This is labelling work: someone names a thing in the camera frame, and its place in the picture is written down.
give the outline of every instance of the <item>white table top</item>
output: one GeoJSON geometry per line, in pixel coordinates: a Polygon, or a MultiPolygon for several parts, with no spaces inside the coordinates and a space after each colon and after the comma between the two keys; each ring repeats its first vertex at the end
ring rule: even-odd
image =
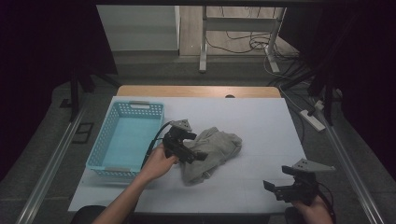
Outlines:
{"type": "MultiPolygon", "coordinates": [[[[297,132],[282,98],[114,97],[164,103],[165,121],[188,119],[194,133],[217,127],[242,138],[240,153],[221,165],[204,183],[185,186],[181,169],[174,165],[148,185],[135,209],[141,213],[283,213],[290,206],[276,200],[263,180],[276,186],[291,185],[292,176],[281,171],[305,158],[297,132]]],[[[131,180],[115,181],[86,169],[69,211],[85,205],[109,205],[131,180]]]]}

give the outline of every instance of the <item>white wall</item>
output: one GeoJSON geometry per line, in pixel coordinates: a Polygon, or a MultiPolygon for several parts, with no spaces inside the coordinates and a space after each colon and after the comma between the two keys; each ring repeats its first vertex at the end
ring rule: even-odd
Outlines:
{"type": "Polygon", "coordinates": [[[178,50],[178,6],[97,6],[111,50],[178,50]]]}

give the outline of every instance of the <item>crumpled towel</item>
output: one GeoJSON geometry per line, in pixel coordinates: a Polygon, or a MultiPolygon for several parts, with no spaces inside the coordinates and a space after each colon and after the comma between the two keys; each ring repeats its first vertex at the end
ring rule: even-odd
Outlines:
{"type": "Polygon", "coordinates": [[[184,146],[208,154],[204,161],[181,163],[183,181],[187,185],[193,185],[209,178],[218,166],[238,154],[242,148],[242,139],[234,133],[220,132],[213,127],[200,133],[195,140],[185,142],[184,146]]]}

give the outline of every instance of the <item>wooden floor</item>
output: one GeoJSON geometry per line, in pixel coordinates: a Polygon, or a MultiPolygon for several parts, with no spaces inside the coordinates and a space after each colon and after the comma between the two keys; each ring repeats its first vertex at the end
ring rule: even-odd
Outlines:
{"type": "MultiPolygon", "coordinates": [[[[207,16],[211,17],[238,17],[238,18],[273,18],[273,7],[207,7],[207,16]]],[[[200,54],[202,39],[202,7],[180,7],[180,56],[196,56],[200,54]]],[[[231,51],[250,50],[249,40],[250,32],[207,32],[207,41],[217,47],[225,48],[231,51]],[[241,36],[246,38],[231,39],[241,36]]],[[[265,38],[258,38],[258,41],[266,42],[265,38]]],[[[280,37],[276,40],[277,48],[285,54],[295,53],[297,50],[282,40],[280,37]]],[[[207,45],[208,55],[235,55],[235,53],[212,48],[207,45]]],[[[253,50],[248,53],[237,55],[262,55],[263,50],[253,50]]]]}

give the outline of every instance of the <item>basket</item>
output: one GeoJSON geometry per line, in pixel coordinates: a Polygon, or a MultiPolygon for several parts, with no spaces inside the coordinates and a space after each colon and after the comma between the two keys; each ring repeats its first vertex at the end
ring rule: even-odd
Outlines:
{"type": "Polygon", "coordinates": [[[100,176],[136,176],[150,142],[162,125],[162,103],[113,102],[86,167],[100,176]]]}

